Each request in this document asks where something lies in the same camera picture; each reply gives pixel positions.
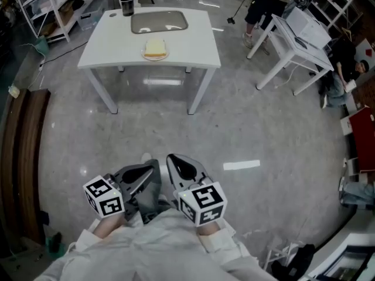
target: gray floor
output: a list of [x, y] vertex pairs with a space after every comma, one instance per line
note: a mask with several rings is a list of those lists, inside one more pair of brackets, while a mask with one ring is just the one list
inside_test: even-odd
[[[151, 6], [149, 0], [143, 6]], [[240, 0], [155, 0], [156, 6], [208, 11], [220, 53], [217, 70], [195, 115], [187, 101], [197, 89], [201, 71], [182, 68], [130, 67], [100, 70], [104, 84], [119, 107], [112, 115], [77, 63], [79, 48], [45, 64], [32, 89], [51, 93], [43, 127], [39, 162], [41, 208], [64, 240], [76, 239], [95, 218], [82, 185], [98, 174], [137, 163], [144, 152], [165, 165], [168, 153], [181, 153], [202, 162], [228, 198], [225, 218], [250, 252], [264, 259], [267, 244], [298, 239], [318, 244], [346, 218], [338, 202], [338, 181], [346, 156], [340, 128], [341, 110], [319, 107], [317, 86], [294, 97], [292, 90], [309, 76], [293, 66], [280, 72], [262, 91], [255, 85], [277, 61], [262, 51], [246, 59], [243, 45], [247, 1], [236, 17]], [[52, 59], [84, 43], [90, 32], [75, 28], [72, 42], [51, 45]], [[33, 51], [17, 76], [27, 85], [37, 75], [40, 58]], [[182, 79], [182, 86], [145, 85], [147, 80]], [[259, 160], [251, 169], [224, 171], [223, 163]]]

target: storage bin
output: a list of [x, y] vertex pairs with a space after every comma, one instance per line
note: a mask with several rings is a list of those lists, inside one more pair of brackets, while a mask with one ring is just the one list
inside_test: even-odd
[[106, 10], [108, 10], [108, 0], [93, 0], [82, 15], [77, 18], [81, 29], [87, 30], [98, 24]]

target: white cube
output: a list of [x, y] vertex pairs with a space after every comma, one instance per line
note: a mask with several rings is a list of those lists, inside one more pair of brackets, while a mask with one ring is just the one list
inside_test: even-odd
[[91, 207], [101, 218], [125, 211], [121, 193], [106, 182], [103, 177], [93, 178], [83, 186], [83, 189]]
[[224, 216], [227, 199], [219, 182], [178, 193], [179, 208], [195, 226], [202, 226]]

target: white jacket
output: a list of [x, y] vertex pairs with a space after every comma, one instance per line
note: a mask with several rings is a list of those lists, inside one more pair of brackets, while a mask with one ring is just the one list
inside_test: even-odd
[[146, 226], [116, 229], [105, 239], [84, 232], [89, 236], [81, 236], [77, 246], [85, 249], [59, 258], [35, 281], [275, 281], [226, 228], [198, 236], [174, 209]]

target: jeans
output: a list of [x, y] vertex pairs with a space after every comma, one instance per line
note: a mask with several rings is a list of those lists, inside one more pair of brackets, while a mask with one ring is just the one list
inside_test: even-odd
[[374, 205], [375, 193], [372, 184], [349, 182], [344, 186], [343, 202], [355, 205]]
[[145, 162], [145, 164], [151, 165], [154, 168], [154, 172], [151, 176], [152, 181], [147, 185], [143, 192], [135, 197], [135, 199], [138, 202], [142, 220], [144, 224], [147, 224], [158, 214], [170, 209], [171, 206], [166, 201], [159, 201], [160, 190], [162, 187], [159, 162], [156, 159], [151, 159]]
[[344, 85], [342, 84], [341, 78], [338, 73], [333, 72], [333, 84], [330, 86], [327, 94], [327, 106], [328, 107], [338, 107], [345, 105], [347, 100], [347, 93], [345, 92]]

